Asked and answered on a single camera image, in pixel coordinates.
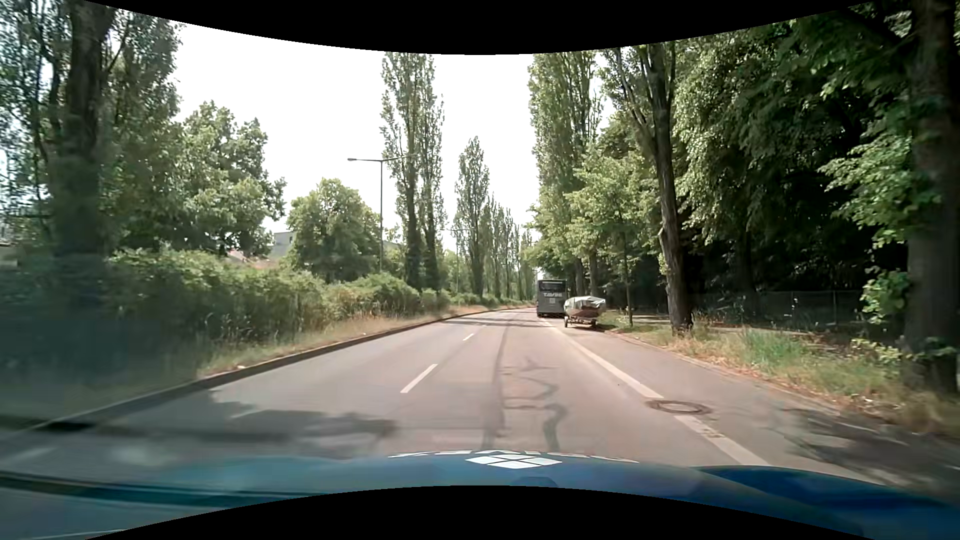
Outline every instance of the street lamp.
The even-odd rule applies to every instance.
[[[383,272],[383,162],[402,160],[406,156],[397,156],[395,158],[385,158],[384,160],[358,160],[357,158],[347,158],[347,161],[376,161],[380,163],[380,272]]]

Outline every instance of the metal fence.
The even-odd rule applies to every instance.
[[[694,294],[691,301],[696,317],[702,320],[732,324],[763,321],[783,328],[814,330],[865,324],[861,294],[860,290],[758,292],[753,313],[744,294]],[[667,306],[639,306],[637,310],[665,314]]]

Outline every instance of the asphalt road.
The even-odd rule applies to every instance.
[[[658,400],[696,406],[663,410]],[[769,464],[937,495],[960,486],[952,448],[614,335],[565,329],[532,309],[400,332],[95,430],[19,441],[15,452],[0,443],[0,470],[96,481],[232,455],[499,449]],[[0,524],[17,523],[0,527],[0,537],[63,528],[26,530],[23,519],[12,520],[41,506],[24,497],[0,492]]]

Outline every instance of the bus rear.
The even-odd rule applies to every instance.
[[[537,280],[537,316],[563,317],[566,281]]]

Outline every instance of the white building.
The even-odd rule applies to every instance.
[[[274,247],[270,249],[270,254],[267,257],[270,260],[277,261],[287,255],[287,252],[290,251],[290,247],[294,243],[295,235],[293,231],[274,233]]]

